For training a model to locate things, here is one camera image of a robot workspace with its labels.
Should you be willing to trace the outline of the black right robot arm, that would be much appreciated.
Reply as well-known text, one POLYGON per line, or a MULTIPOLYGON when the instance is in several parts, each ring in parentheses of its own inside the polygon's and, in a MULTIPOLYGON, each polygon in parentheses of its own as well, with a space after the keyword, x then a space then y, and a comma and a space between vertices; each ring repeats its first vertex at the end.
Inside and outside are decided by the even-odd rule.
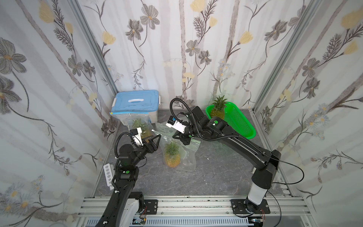
POLYGON ((170 102, 172 116, 167 126, 176 129, 174 139, 180 140, 185 146, 189 145, 193 137, 204 141, 219 141, 248 160, 254 168, 252 186, 245 200, 249 213, 260 207, 266 193, 271 188, 279 168, 281 153, 277 150, 269 151, 256 145, 240 135, 226 121, 219 117, 209 119, 199 107, 191 109, 182 99, 174 98, 170 102), (186 109, 188 122, 180 120, 174 113, 174 102, 181 103, 186 109))

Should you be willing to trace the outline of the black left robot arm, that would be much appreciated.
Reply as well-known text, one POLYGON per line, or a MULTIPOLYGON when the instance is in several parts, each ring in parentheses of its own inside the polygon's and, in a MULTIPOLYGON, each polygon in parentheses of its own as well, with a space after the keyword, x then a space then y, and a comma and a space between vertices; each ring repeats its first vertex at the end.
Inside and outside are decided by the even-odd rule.
POLYGON ((145 211, 143 194, 132 192, 139 176, 137 164, 146 159, 147 154, 158 150, 160 140, 161 135, 156 135, 141 141, 130 132, 117 137, 116 164, 111 179, 114 191, 97 227, 128 227, 137 213, 145 211))

